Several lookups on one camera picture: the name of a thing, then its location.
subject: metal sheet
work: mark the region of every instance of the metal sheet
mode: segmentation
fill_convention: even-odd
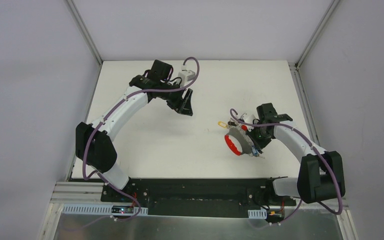
[[[268,226],[267,222],[260,219],[147,216],[127,222],[104,218],[78,231],[63,230],[80,228],[97,218],[99,216],[96,215],[61,215],[55,240],[343,239],[336,216],[319,209],[299,210],[281,226]]]

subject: black mount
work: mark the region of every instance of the black mount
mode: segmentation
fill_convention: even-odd
[[[295,206],[289,197],[271,198],[266,194],[268,181],[274,178],[249,179],[181,179],[131,178],[122,190],[136,195],[149,215],[213,218],[248,218],[248,210],[261,206]],[[109,186],[103,186],[102,202],[130,203]]]
[[[173,67],[170,64],[155,60],[150,70],[147,70],[147,75],[137,75],[129,83],[129,85],[136,86],[140,89],[157,89],[157,90],[173,90],[179,89],[179,84],[169,84],[167,79]],[[166,100],[167,105],[182,115],[193,115],[191,106],[192,89],[184,89],[174,92],[148,92],[148,103],[154,98]]]

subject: black joint housing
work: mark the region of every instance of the black joint housing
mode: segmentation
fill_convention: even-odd
[[[339,185],[340,195],[345,195],[344,170],[341,155],[336,151],[322,154],[329,164]],[[321,159],[316,155],[303,156],[299,168],[297,188],[301,199],[307,204],[335,199],[337,192],[331,175],[320,174],[320,168],[327,171]]]
[[[81,122],[75,128],[75,155],[83,160],[85,148],[94,127]],[[87,152],[86,164],[94,167],[100,173],[110,170],[117,160],[117,152],[110,137],[101,131],[96,131]]]
[[[148,71],[147,78],[153,81],[166,80],[169,78],[173,66],[160,60],[155,60]]]
[[[258,124],[273,124],[283,121],[292,121],[292,118],[287,114],[278,114],[273,104],[264,103],[257,107]],[[255,127],[246,134],[251,138],[257,150],[265,148],[272,139],[275,139],[274,126]]]

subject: red object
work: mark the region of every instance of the red object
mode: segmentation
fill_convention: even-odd
[[[224,140],[226,141],[227,146],[230,148],[230,150],[240,156],[241,152],[238,150],[238,148],[235,146],[235,144],[232,142],[232,140],[229,138],[229,135],[224,135]]]

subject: wire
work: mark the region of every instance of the wire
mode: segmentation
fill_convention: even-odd
[[[298,129],[290,126],[290,125],[287,125],[287,124],[284,124],[284,123],[264,123],[264,124],[249,124],[249,123],[246,123],[244,121],[241,121],[239,120],[235,115],[238,115],[238,112],[231,108],[230,109],[230,116],[235,120],[237,121],[238,123],[240,124],[243,124],[243,125],[247,125],[247,126],[250,126],[250,127],[254,127],[254,128],[261,128],[261,127],[271,127],[271,126],[282,126],[282,127],[286,127],[286,128],[289,128],[291,129],[292,131],[296,132],[298,135],[301,136],[302,139],[304,139],[304,141],[311,146],[311,149],[315,152],[315,154],[317,154],[317,156],[320,158],[320,160],[323,162],[324,166],[326,167],[327,171],[329,172],[330,174],[330,177],[332,178],[332,181],[333,181],[333,186],[335,188],[335,191],[336,191],[336,197],[337,197],[337,200],[338,200],[338,211],[334,211],[332,210],[330,207],[328,207],[327,205],[325,205],[324,203],[318,201],[318,203],[320,205],[322,205],[325,209],[327,209],[329,212],[335,214],[335,215],[340,215],[342,213],[342,210],[343,210],[343,203],[342,203],[342,198],[341,198],[341,191],[339,189],[339,185],[338,185],[338,181],[337,181],[337,178],[334,174],[334,171],[332,170],[331,166],[329,166],[328,162],[326,161],[326,159],[322,156],[322,154],[320,154],[320,152],[317,150],[317,148],[315,148],[313,146],[313,143],[304,135],[304,133],[300,132]]]
[[[169,81],[171,78],[172,78],[172,75],[173,75],[173,67],[171,67],[170,69],[170,73],[168,74],[168,78],[167,78],[167,81]]]

